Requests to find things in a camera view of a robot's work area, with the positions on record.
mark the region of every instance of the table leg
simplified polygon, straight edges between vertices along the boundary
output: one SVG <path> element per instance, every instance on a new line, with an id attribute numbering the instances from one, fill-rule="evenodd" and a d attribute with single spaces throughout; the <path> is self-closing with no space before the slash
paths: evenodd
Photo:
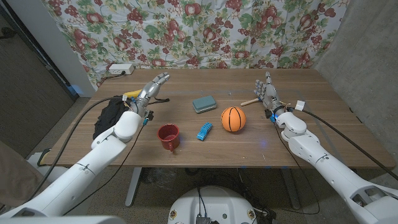
<path id="1" fill-rule="evenodd" d="M 139 176 L 141 174 L 142 167 L 135 167 L 132 171 L 132 176 L 130 180 L 130 187 L 127 192 L 125 205 L 130 207 L 132 205 L 132 201 L 134 200 L 134 196 L 136 195 L 136 190 L 139 182 Z"/>
<path id="2" fill-rule="evenodd" d="M 292 172 L 290 169 L 281 169 L 282 176 L 284 177 L 285 180 L 285 186 L 287 189 L 287 193 L 289 194 L 290 197 L 290 202 L 292 203 L 292 208 L 294 209 L 300 209 L 301 205 L 299 202 L 299 197 L 297 196 L 297 190 L 294 185 L 293 181 L 293 176 Z"/>

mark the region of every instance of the blue toy block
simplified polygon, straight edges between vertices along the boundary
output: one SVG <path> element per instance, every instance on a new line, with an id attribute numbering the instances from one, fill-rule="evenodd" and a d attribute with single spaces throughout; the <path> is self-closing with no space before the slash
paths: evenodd
<path id="1" fill-rule="evenodd" d="M 213 125 L 211 123 L 206 122 L 206 124 L 200 128 L 200 132 L 197 135 L 197 139 L 202 141 L 205 140 L 207 134 L 209 133 L 212 127 Z"/>

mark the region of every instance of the red mug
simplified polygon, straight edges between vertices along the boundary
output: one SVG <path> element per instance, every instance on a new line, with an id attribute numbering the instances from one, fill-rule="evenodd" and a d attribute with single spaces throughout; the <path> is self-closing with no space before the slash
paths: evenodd
<path id="1" fill-rule="evenodd" d="M 163 148 L 174 151 L 180 145 L 180 130 L 177 125 L 165 124 L 157 131 L 157 137 L 162 141 Z"/>

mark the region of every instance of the wooden stick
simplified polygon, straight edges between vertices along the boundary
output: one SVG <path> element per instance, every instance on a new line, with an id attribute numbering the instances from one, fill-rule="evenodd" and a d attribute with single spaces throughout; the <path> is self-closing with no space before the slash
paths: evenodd
<path id="1" fill-rule="evenodd" d="M 246 106 L 246 105 L 249 105 L 251 103 L 255 103 L 255 102 L 259 102 L 259 101 L 260 101 L 260 98 L 256 98 L 256 99 L 249 100 L 249 101 L 241 103 L 241 106 Z"/>

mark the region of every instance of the wooden table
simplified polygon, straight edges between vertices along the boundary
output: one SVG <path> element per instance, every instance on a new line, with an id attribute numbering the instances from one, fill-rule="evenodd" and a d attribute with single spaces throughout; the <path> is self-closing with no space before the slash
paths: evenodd
<path id="1" fill-rule="evenodd" d="M 240 103 L 256 97 L 253 93 L 254 82 L 256 79 L 265 81 L 266 71 L 271 73 L 282 101 L 292 105 L 297 100 L 305 101 L 307 110 L 339 129 L 386 167 L 395 166 L 391 155 L 359 122 L 325 79 L 312 69 L 135 70 L 132 75 L 102 84 L 83 110 L 100 99 L 141 89 L 156 75 L 168 72 L 170 79 L 157 97 L 170 98 L 170 102 L 148 106 L 154 111 L 154 119 L 142 130 L 125 166 L 295 168 L 297 164 L 279 140 L 274 125 L 266 119 L 261 103 L 241 107 L 247 119 L 242 130 L 230 133 L 221 125 L 220 117 L 225 108 L 240 106 Z M 208 95 L 214 97 L 217 108 L 196 114 L 192 100 Z M 94 124 L 107 104 L 98 105 L 82 119 L 58 165 L 71 166 L 91 150 Z M 295 111 L 294 114 L 307 123 L 307 128 L 319 137 L 327 151 L 348 167 L 377 167 L 324 124 L 305 113 Z M 196 136 L 206 122 L 211 122 L 213 129 L 202 142 Z M 156 135 L 159 127 L 167 123 L 180 128 L 181 144 L 174 153 L 163 149 Z M 54 160 L 69 131 L 70 127 L 54 145 L 46 157 L 47 163 Z M 120 165 L 127 151 L 112 165 Z M 310 167 L 307 162 L 297 160 L 301 166 Z"/>

